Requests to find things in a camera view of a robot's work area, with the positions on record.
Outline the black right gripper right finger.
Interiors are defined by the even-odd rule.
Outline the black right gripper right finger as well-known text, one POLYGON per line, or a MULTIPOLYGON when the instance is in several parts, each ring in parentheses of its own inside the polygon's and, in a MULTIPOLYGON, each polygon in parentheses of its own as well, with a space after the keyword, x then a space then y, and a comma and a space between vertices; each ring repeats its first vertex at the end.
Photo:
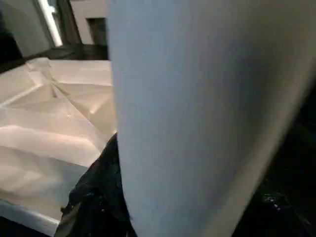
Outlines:
POLYGON ((285 192, 264 179, 244 211, 232 236, 234 237, 314 237, 316 227, 285 192))

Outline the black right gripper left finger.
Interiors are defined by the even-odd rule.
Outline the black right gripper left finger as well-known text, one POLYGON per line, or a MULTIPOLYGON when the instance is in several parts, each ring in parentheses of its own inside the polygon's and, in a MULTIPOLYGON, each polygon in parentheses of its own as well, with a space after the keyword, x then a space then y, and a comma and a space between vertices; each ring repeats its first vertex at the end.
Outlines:
POLYGON ((56 237, 133 237, 124 199, 117 135, 71 190, 56 237))

